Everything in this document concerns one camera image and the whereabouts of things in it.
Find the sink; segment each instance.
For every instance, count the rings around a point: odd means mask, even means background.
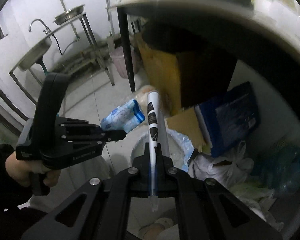
[[[29,50],[23,58],[18,62],[17,66],[21,71],[26,71],[42,57],[51,47],[52,41],[50,37],[46,37],[39,41],[31,50]]]

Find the silver bolt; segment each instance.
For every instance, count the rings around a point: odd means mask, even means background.
[[[130,174],[136,174],[139,170],[136,167],[131,167],[130,169],[128,169],[128,172]]]
[[[98,185],[100,183],[100,179],[92,178],[92,179],[89,180],[89,183],[93,186]]]
[[[175,168],[175,167],[171,167],[171,168],[168,169],[168,172],[169,172],[170,174],[176,174],[177,171],[178,171],[178,169]]]
[[[214,178],[207,178],[206,184],[209,186],[214,186],[217,183],[217,181]]]

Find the hand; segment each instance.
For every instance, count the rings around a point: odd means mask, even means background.
[[[5,167],[9,176],[23,187],[30,186],[30,172],[46,173],[46,178],[43,180],[43,183],[48,187],[53,187],[57,184],[61,172],[60,170],[52,171],[48,169],[41,161],[17,160],[16,152],[7,158]]]

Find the white stick with black pattern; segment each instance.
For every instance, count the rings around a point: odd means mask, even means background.
[[[149,152],[151,168],[151,189],[150,196],[155,196],[155,163],[156,148],[158,146],[158,114],[159,114],[159,93],[152,91],[148,94],[148,129],[149,129]]]

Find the faucet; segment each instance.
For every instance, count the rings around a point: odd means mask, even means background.
[[[43,20],[41,20],[41,19],[35,19],[35,20],[33,20],[33,21],[30,23],[30,25],[29,25],[29,32],[31,32],[31,26],[32,26],[32,24],[33,24],[35,21],[41,22],[42,25],[46,28],[45,30],[43,30],[45,34],[48,34],[49,32],[51,32],[50,28],[49,28],[49,27],[43,22]]]

